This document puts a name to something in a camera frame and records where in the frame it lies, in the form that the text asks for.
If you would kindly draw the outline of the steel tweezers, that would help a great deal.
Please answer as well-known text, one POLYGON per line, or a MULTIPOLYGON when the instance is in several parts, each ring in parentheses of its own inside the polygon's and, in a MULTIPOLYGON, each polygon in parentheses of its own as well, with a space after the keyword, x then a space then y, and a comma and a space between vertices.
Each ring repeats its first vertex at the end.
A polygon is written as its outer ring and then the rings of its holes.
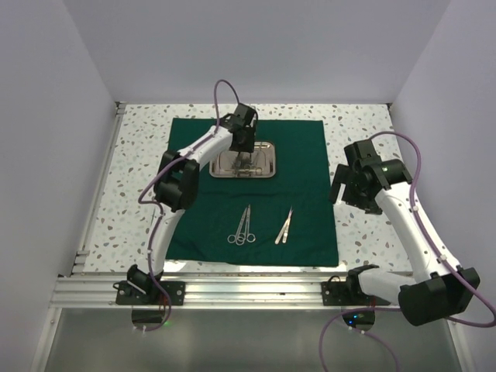
POLYGON ((293 214, 293 208, 290 207, 290 210, 288 212, 288 216, 287 218, 285 219, 284 221, 284 224, 283 226, 281 227, 281 230, 280 232, 278 233, 274 243, 276 245, 282 243, 282 244, 285 244, 287 242, 287 239, 288 239, 288 232, 289 232, 289 226, 291 224, 291 217, 292 217, 292 214, 293 214))

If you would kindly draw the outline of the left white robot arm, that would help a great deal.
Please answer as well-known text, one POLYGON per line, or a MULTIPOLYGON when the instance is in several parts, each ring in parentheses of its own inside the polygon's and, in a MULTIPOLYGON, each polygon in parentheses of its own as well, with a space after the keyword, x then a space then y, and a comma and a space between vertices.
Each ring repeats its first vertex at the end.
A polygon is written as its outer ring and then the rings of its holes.
POLYGON ((193 143, 163 154, 157 175, 138 198, 141 205, 158 207, 148 238, 146 266, 137 263, 127 272, 127 282, 143 304, 153 304, 165 293, 159 280, 167 249, 182 215, 197 198, 202 168, 225 150, 252 153, 257 121, 256 109, 239 103, 233 113, 216 119, 193 143))

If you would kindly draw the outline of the stainless steel instrument tray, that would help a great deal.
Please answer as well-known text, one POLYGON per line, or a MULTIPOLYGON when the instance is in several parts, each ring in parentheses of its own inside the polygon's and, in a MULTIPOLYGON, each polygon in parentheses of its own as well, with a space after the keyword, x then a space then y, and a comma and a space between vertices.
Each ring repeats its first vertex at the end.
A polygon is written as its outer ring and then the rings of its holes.
POLYGON ((256 141, 252 153, 226 150, 208 166, 214 178, 271 178, 276 174, 275 145, 256 141))

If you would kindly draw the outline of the green surgical drape cloth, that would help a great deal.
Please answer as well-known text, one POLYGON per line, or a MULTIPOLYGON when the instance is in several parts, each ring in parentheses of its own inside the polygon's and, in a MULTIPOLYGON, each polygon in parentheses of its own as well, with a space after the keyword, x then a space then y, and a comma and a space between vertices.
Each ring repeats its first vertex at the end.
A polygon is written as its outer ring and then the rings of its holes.
POLYGON ((271 178, 214 178, 204 167, 195 203, 177 224, 168 260, 250 266, 335 267, 339 263, 324 124, 266 120, 257 139, 276 151, 271 178), (251 205, 254 243, 230 244, 245 207, 251 205), (274 243, 290 207, 288 239, 274 243))

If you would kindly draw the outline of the steel ring-handled clamp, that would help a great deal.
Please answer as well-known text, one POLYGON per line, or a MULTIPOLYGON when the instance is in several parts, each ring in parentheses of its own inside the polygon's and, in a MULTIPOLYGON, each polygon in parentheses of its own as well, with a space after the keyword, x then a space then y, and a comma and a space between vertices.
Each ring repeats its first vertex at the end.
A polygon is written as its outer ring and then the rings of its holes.
POLYGON ((245 207, 243 214, 241 215, 241 218, 239 220, 236 231, 227 237, 228 243, 236 244, 238 246, 243 245, 245 243, 246 234, 244 232, 242 232, 242 230, 246 224, 246 215, 247 215, 248 209, 249 209, 248 207, 245 207))

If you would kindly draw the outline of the steel surgical scissors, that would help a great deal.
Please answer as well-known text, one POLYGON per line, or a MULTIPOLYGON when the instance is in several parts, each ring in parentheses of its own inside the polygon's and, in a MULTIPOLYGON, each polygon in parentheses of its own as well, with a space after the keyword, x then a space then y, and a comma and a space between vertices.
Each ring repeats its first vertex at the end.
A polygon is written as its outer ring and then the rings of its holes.
POLYGON ((251 205, 248 205, 243 213, 242 224, 239 234, 236 238, 236 245, 241 246, 244 243, 254 243, 256 236, 251 232, 251 205))

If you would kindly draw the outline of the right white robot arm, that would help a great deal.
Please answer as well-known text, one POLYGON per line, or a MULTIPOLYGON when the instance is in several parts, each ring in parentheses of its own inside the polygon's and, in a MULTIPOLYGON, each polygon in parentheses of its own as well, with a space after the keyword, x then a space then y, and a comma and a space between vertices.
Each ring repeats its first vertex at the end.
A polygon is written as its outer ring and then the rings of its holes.
POLYGON ((373 297, 398 305, 414 326, 464 312, 481 279, 475 269, 460 265, 430 221, 417 222, 425 212, 404 163, 382 160, 369 139, 345 146, 344 152, 347 163, 336 168, 330 201, 386 215, 405 249, 412 276, 363 265, 349 270, 341 292, 358 305, 373 297))

